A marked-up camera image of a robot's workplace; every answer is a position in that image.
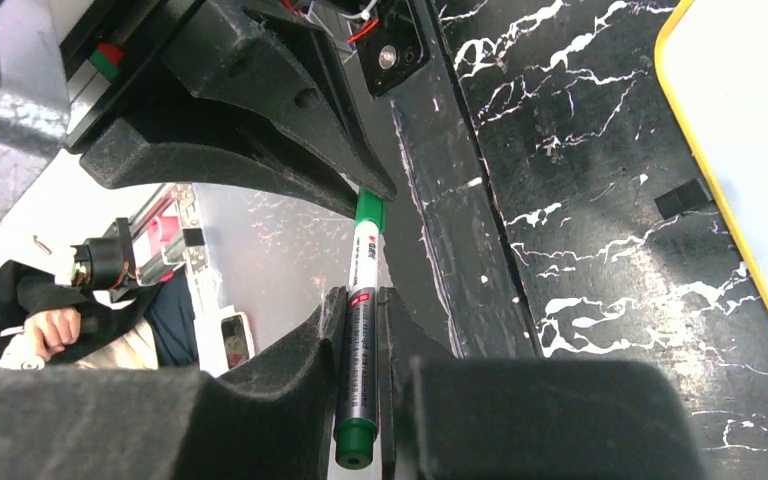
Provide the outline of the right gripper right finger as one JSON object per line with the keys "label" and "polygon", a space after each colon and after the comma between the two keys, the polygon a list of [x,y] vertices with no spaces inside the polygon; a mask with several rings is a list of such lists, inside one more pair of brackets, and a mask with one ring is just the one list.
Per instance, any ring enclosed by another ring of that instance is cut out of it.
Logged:
{"label": "right gripper right finger", "polygon": [[657,368],[623,360],[458,359],[379,292],[386,479],[705,479]]}

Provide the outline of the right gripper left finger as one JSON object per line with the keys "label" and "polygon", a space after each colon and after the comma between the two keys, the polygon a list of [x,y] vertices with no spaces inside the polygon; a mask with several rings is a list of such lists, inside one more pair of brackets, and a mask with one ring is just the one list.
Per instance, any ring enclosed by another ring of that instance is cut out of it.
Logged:
{"label": "right gripper left finger", "polygon": [[323,479],[347,294],[252,359],[0,370],[0,479]]}

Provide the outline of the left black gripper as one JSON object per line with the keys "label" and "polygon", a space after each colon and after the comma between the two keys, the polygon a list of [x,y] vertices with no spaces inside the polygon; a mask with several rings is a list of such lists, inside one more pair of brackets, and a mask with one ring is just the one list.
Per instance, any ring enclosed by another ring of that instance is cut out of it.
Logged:
{"label": "left black gripper", "polygon": [[[85,113],[66,151],[101,186],[206,183],[353,217],[364,187],[397,187],[375,153],[336,48],[277,1],[94,1],[67,35]],[[262,120],[225,124],[232,112]]]}

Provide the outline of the green whiteboard marker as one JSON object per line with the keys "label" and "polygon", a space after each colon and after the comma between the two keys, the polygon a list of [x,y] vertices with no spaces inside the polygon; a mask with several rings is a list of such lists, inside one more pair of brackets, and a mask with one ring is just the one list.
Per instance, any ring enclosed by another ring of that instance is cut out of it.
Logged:
{"label": "green whiteboard marker", "polygon": [[380,235],[372,222],[355,224],[334,424],[335,460],[348,470],[371,465],[378,436],[376,296]]}

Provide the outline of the green marker cap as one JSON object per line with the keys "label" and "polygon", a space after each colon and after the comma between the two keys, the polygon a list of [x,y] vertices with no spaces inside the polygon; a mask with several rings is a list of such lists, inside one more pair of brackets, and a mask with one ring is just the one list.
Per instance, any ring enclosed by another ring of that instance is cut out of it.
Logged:
{"label": "green marker cap", "polygon": [[386,229],[386,206],[377,195],[366,188],[361,188],[358,192],[355,224],[359,225],[366,221],[372,222],[378,232],[383,233]]}

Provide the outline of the yellow framed whiteboard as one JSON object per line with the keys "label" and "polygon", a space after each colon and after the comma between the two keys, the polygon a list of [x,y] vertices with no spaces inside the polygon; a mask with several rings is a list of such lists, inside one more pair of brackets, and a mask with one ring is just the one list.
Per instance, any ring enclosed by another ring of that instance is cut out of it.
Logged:
{"label": "yellow framed whiteboard", "polygon": [[768,1],[682,1],[660,85],[768,310]]}

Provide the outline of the operator's bare hand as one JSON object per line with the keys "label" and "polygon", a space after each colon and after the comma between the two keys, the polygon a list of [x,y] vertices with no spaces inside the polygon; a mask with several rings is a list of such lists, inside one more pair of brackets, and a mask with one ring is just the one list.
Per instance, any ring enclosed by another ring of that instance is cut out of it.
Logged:
{"label": "operator's bare hand", "polygon": [[81,315],[72,307],[38,312],[23,325],[24,337],[44,361],[74,344],[80,333]]}

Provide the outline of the operator in dark clothing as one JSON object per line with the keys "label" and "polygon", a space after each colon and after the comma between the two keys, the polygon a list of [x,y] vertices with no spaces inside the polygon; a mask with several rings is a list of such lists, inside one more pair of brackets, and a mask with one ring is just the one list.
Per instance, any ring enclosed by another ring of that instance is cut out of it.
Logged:
{"label": "operator in dark clothing", "polygon": [[[81,315],[80,336],[44,361],[24,337],[24,322],[38,312],[69,307]],[[0,267],[0,360],[7,354],[27,354],[51,365],[90,369],[190,367],[199,360],[194,320],[182,270],[138,289],[126,306],[112,308],[91,293],[56,284],[48,272],[16,261]]]}

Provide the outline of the black binder clip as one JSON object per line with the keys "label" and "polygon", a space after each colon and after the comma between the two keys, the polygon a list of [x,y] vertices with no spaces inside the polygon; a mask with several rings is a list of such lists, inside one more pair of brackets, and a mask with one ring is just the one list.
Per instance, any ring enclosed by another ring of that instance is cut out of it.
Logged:
{"label": "black binder clip", "polygon": [[655,205],[663,219],[683,215],[714,202],[703,178],[689,180],[655,198]]}

